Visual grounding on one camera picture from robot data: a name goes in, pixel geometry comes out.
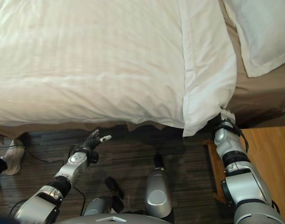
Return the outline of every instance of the white bedsheet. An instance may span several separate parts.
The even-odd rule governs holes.
[[[217,1],[0,0],[0,126],[151,120],[189,136],[235,82]]]

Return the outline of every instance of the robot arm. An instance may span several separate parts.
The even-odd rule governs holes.
[[[240,142],[241,131],[235,116],[222,110],[221,124],[215,129],[214,143],[225,167],[226,179],[221,182],[225,199],[235,210],[235,224],[284,224],[271,207],[271,194],[250,162]]]
[[[78,147],[67,163],[47,185],[39,189],[15,213],[15,218],[27,223],[50,224],[55,222],[62,200],[80,179],[91,163],[97,163],[98,153],[94,151],[100,143],[110,140],[111,136],[99,138],[99,131],[94,131]]]

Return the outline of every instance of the white pillowcase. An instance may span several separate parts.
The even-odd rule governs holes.
[[[237,27],[248,77],[285,63],[285,0],[224,0]]]

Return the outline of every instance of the wire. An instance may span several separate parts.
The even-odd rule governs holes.
[[[281,214],[281,211],[279,210],[278,205],[277,205],[277,204],[275,203],[275,201],[273,201],[273,200],[272,200],[272,207],[273,207],[273,208],[275,207],[275,209],[277,210],[278,214]]]
[[[41,162],[46,162],[46,163],[54,163],[54,162],[62,162],[62,166],[64,165],[64,160],[55,160],[55,161],[46,161],[46,160],[42,160],[36,156],[34,156],[27,148],[25,148],[25,150],[32,156],[34,157],[36,160],[39,160]]]
[[[74,189],[75,189],[76,191],[78,191],[78,192],[82,195],[82,197],[83,197],[82,208],[81,208],[81,211],[80,211],[80,216],[82,216],[82,215],[83,215],[83,209],[84,209],[85,204],[86,204],[86,196],[85,196],[84,193],[82,193],[78,188],[74,187]]]
[[[10,213],[9,213],[8,216],[12,216],[12,212],[13,212],[14,208],[15,208],[17,205],[19,205],[19,204],[22,203],[22,202],[26,202],[27,200],[28,200],[28,199],[24,199],[24,200],[21,200],[21,201],[17,202],[17,203],[12,207],[12,209],[11,209],[11,211],[10,211]]]
[[[22,146],[22,147],[24,147],[24,149],[33,157],[33,158],[35,158],[36,160],[39,160],[39,161],[41,161],[41,162],[46,162],[46,163],[54,163],[54,162],[62,162],[62,166],[64,165],[64,160],[55,160],[55,161],[46,161],[46,160],[42,160],[42,159],[40,159],[40,158],[38,158],[38,157],[36,157],[35,155],[33,155],[27,148],[25,148],[25,146],[24,145],[12,145],[12,146],[0,146],[1,148],[9,148],[9,147],[13,147],[13,146]]]
[[[79,145],[74,144],[74,145],[71,145],[71,147],[69,148],[68,159],[69,159],[69,157],[70,157],[70,155],[71,155],[72,150],[73,150],[75,147],[79,147]]]
[[[12,146],[0,146],[0,147],[1,147],[1,148],[6,148],[6,147],[13,147],[13,146],[16,146],[16,147],[17,147],[17,146],[23,146],[23,147],[25,147],[24,145],[12,145]],[[71,154],[72,150],[73,150],[75,147],[78,147],[78,145],[72,145],[72,146],[70,147],[68,158],[70,157],[70,154]],[[55,160],[55,161],[42,160],[42,159],[40,159],[40,158],[34,156],[27,148],[24,148],[24,149],[25,149],[33,158],[35,158],[36,160],[39,160],[39,161],[45,162],[45,163],[62,162],[62,166],[64,165],[64,160]],[[82,195],[82,197],[83,197],[83,203],[82,203],[81,212],[80,212],[80,216],[82,216],[82,213],[83,213],[83,210],[84,210],[84,207],[85,207],[85,204],[86,204],[86,196],[85,196],[78,188],[74,187],[74,189],[75,189],[76,191],[78,191],[78,192]],[[28,200],[28,199],[25,199],[25,200],[22,200],[22,201],[17,202],[17,203],[12,207],[12,209],[11,209],[9,215],[11,216],[11,214],[12,214],[14,208],[15,208],[18,204],[20,204],[20,203],[22,203],[22,202],[25,202],[25,201],[27,201],[27,200]]]
[[[242,132],[242,131],[240,130],[240,128],[239,128],[236,124],[234,124],[230,119],[226,119],[225,121],[228,122],[228,123],[230,123],[230,124],[233,126],[233,128],[237,131],[237,133],[239,133],[239,134],[242,136],[242,138],[243,138],[243,140],[244,140],[244,143],[245,143],[245,152],[246,152],[246,154],[247,154],[247,152],[249,151],[249,143],[247,142],[246,137],[244,136],[243,132]]]

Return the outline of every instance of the dark wood floor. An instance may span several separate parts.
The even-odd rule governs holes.
[[[233,223],[233,213],[212,197],[214,178],[203,144],[208,133],[185,140],[182,140],[181,130],[174,128],[158,131],[144,126],[130,133],[126,127],[117,126],[102,129],[101,133],[111,134],[113,138],[97,147],[98,164],[90,165],[77,184],[86,196],[86,204],[109,193],[104,179],[112,176],[125,192],[124,211],[143,209],[146,178],[154,167],[153,155],[157,152],[164,156],[177,224]],[[29,133],[24,141],[29,151],[41,159],[66,161],[70,145],[81,144],[88,134],[82,130],[36,132]],[[0,214],[8,214],[16,202],[32,196],[60,167],[61,163],[46,164],[25,152],[19,173],[0,175]],[[72,189],[57,220],[78,216],[82,200],[82,196]]]

